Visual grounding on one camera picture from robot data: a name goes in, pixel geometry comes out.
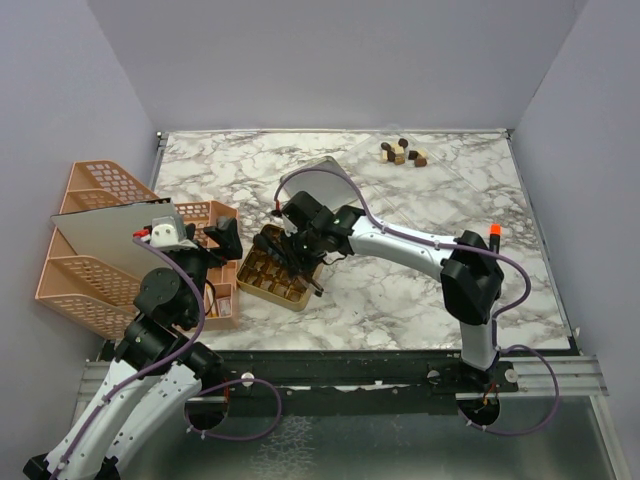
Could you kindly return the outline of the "black metal tongs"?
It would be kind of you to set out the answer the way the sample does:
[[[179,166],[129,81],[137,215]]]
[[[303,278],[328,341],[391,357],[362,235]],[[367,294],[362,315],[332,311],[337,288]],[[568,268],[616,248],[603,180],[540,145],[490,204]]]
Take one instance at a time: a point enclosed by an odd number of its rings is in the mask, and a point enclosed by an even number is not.
[[[253,245],[286,268],[292,269],[296,266],[291,245],[282,234],[275,236],[264,233],[256,234],[253,237]]]

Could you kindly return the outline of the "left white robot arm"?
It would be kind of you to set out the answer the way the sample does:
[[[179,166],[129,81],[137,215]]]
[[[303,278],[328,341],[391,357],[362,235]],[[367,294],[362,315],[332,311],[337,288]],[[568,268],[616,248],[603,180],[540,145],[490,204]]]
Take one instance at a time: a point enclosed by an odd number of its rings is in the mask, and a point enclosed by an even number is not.
[[[202,246],[196,227],[178,214],[156,218],[132,241],[163,261],[149,271],[134,299],[138,310],[115,349],[99,390],[67,436],[23,468],[29,479],[94,479],[115,465],[109,454],[120,429],[162,375],[183,367],[195,392],[214,392],[223,379],[222,358],[198,340],[208,310],[209,270],[243,254],[238,221],[225,218],[203,229],[215,247]]]

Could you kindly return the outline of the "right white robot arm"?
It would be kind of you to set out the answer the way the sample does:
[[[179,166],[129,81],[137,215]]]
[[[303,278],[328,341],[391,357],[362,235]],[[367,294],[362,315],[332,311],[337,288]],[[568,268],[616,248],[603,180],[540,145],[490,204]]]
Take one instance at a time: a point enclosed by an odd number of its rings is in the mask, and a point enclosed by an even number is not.
[[[307,262],[334,252],[381,258],[439,281],[445,308],[460,323],[461,383],[481,391],[494,381],[498,353],[490,316],[504,273],[478,234],[420,233],[348,205],[332,212],[323,205],[288,203],[281,215],[293,252]]]

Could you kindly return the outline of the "gold chocolate box tray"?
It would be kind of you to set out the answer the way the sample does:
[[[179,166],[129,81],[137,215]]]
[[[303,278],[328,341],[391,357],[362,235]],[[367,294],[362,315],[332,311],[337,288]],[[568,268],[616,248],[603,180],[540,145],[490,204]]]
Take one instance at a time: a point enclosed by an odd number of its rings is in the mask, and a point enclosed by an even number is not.
[[[267,224],[259,233],[275,236],[283,232],[283,228]],[[252,245],[239,267],[236,278],[238,286],[246,293],[299,312],[304,310],[310,298],[315,296],[305,279],[312,277],[319,282],[323,267],[324,264],[319,265],[311,275],[290,275],[286,267]]]

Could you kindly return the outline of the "peach desk organizer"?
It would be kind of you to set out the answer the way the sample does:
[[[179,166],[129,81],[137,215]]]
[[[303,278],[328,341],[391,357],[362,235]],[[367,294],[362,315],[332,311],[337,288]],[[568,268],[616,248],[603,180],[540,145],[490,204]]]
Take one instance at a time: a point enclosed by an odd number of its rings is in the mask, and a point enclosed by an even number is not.
[[[235,208],[213,200],[178,203],[176,211],[183,217],[185,224],[193,223],[196,226],[194,238],[208,248],[217,247],[217,243],[203,232],[205,227],[218,226],[225,219],[239,220]],[[224,266],[208,271],[204,303],[209,313],[206,316],[205,331],[232,330],[238,327],[238,267],[238,260],[229,260]]]

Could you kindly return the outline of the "silver tin lid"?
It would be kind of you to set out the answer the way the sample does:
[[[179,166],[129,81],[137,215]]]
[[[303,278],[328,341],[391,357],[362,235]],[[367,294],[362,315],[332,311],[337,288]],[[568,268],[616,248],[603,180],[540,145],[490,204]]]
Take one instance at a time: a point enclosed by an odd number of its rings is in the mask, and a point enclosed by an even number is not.
[[[289,198],[304,191],[332,212],[344,205],[359,205],[358,196],[346,181],[349,175],[331,156],[282,175],[280,182],[291,175],[293,177],[283,186]]]

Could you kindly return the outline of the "white board sheet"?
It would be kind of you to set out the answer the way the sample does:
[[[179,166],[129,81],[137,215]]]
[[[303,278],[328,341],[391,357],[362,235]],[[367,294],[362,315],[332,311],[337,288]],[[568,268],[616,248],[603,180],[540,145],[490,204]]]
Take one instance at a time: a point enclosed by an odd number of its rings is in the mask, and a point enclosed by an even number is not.
[[[141,280],[163,262],[133,242],[155,218],[176,213],[170,199],[53,215],[51,220],[77,255],[97,258]]]

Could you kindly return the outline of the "peach mesh file rack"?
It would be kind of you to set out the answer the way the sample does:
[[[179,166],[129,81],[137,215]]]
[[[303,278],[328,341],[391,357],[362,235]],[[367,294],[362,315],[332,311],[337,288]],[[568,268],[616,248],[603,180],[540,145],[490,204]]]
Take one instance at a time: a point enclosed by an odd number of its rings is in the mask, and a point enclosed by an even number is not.
[[[141,278],[163,265],[133,233],[179,208],[113,161],[74,163],[35,299],[104,339],[121,338]]]

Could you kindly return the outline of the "orange black marker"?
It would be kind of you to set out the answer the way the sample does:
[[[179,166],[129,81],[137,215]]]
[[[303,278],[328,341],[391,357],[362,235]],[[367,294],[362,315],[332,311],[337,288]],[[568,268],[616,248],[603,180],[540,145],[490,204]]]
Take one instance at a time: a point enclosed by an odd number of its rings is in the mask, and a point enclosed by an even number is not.
[[[499,224],[492,224],[489,233],[489,247],[494,253],[500,252],[502,227]]]

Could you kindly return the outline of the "black mounting rail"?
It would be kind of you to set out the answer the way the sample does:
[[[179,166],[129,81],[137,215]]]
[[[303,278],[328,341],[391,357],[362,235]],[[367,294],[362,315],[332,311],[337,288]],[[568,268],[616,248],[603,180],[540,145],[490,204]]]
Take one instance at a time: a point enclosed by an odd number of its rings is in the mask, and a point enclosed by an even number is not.
[[[547,351],[542,359],[515,351],[488,374],[463,366],[456,351],[225,351],[203,378],[187,367],[136,380],[110,405],[130,418],[173,413],[232,417],[351,416],[428,413],[469,408],[495,413],[502,400],[591,397],[608,392],[594,356]]]

